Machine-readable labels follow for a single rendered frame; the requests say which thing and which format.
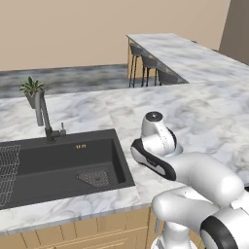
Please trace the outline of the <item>tan drawer front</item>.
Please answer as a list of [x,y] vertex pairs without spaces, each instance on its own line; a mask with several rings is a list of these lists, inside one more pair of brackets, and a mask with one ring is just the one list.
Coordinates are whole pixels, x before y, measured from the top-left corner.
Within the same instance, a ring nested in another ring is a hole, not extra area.
[[22,232],[27,249],[138,249],[146,241],[149,208]]

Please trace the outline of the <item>pale blue bowl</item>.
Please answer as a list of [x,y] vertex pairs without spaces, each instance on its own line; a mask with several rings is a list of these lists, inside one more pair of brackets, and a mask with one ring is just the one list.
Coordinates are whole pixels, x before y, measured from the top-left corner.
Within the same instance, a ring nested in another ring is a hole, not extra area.
[[165,157],[166,158],[172,158],[172,157],[176,157],[176,156],[178,156],[178,155],[180,155],[182,153],[183,153],[183,147],[180,144],[177,144],[175,151],[173,153],[171,153],[171,154],[165,155]]

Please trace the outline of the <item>green plant in grey pot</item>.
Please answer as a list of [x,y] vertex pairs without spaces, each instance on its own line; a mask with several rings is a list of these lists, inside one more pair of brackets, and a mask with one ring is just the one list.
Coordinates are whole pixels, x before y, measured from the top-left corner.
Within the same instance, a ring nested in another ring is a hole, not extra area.
[[35,108],[35,94],[38,91],[44,91],[46,88],[45,83],[39,80],[33,80],[30,76],[27,77],[25,82],[20,82],[19,90],[24,93],[32,109]]

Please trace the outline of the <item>grey sink drain strainer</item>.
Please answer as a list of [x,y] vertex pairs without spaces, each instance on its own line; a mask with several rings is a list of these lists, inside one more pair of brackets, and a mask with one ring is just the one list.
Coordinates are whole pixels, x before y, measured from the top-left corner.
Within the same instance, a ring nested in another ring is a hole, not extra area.
[[77,175],[77,178],[96,188],[106,187],[111,184],[108,172],[103,169],[81,172]]

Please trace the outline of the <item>dark grey sink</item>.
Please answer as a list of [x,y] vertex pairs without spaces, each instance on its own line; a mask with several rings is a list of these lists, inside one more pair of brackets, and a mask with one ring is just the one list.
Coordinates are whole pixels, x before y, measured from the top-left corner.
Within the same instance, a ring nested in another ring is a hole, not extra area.
[[[10,201],[0,210],[134,185],[114,129],[67,134],[53,143],[44,137],[0,143],[14,145],[20,145],[18,174]],[[110,185],[96,188],[77,178],[99,169],[108,172]]]

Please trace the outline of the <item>grey and black tap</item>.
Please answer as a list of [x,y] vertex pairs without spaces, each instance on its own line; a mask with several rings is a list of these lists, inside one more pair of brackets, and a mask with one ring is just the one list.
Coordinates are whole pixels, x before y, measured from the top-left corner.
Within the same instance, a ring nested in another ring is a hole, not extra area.
[[53,143],[56,137],[63,137],[66,135],[64,125],[61,126],[61,130],[52,129],[45,101],[45,94],[40,90],[35,93],[35,112],[38,126],[45,127],[46,141],[48,143]]

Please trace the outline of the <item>dark bar stool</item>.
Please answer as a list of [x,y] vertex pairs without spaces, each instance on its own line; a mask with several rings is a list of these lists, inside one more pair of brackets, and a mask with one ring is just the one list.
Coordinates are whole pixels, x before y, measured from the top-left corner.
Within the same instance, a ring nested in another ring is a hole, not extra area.
[[130,75],[129,75],[129,86],[134,88],[135,79],[136,79],[137,59],[142,55],[143,50],[135,44],[130,44],[129,47],[132,55]]
[[174,75],[168,74],[162,70],[158,70],[160,85],[174,85],[178,82],[178,78]]
[[142,54],[142,83],[141,86],[148,86],[149,85],[149,75],[150,70],[155,70],[155,75],[158,75],[158,63],[157,61],[149,57],[148,55]]

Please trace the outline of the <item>tan cupboard door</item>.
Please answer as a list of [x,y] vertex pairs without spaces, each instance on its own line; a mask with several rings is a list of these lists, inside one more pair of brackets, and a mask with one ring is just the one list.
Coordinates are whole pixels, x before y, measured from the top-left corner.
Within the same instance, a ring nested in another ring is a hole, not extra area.
[[19,233],[0,237],[0,249],[27,249]]
[[152,208],[149,208],[149,211],[150,213],[149,213],[149,225],[148,225],[148,232],[147,232],[146,249],[151,249],[152,243],[161,234],[162,229],[163,229],[163,221],[159,221],[158,231],[155,231],[157,218]]

